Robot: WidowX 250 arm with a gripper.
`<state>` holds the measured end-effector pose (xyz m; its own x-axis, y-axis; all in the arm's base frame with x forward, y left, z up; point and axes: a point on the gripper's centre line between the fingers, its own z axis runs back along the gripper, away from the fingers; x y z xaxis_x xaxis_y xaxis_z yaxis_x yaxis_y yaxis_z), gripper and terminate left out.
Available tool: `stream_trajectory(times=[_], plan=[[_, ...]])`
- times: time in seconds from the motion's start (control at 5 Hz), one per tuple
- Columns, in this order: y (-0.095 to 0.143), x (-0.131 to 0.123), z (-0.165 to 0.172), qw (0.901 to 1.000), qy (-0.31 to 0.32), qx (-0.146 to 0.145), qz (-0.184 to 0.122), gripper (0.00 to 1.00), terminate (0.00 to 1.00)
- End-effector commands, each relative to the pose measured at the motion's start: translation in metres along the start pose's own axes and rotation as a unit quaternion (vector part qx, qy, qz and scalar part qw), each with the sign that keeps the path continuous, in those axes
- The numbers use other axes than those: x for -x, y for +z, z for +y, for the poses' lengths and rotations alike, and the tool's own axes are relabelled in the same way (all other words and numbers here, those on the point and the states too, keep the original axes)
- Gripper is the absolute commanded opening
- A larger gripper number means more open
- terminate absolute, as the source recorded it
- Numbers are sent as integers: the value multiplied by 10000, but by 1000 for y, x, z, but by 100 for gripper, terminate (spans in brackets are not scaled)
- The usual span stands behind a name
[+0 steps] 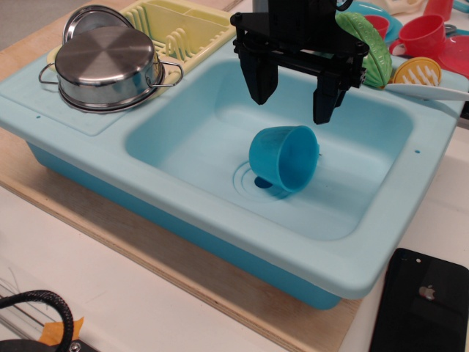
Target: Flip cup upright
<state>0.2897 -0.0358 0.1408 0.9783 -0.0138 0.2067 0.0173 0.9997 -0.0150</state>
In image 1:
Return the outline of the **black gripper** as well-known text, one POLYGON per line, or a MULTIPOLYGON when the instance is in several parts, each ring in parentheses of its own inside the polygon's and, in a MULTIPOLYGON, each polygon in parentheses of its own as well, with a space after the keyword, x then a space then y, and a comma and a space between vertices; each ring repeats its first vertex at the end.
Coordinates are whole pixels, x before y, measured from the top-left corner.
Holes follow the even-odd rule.
POLYGON ((278 86, 278 66, 317 77, 313 121, 330 122, 347 90, 365 80, 369 46, 343 30, 336 13, 351 1, 269 1, 265 12, 238 12, 235 52, 250 96, 263 105, 278 86))

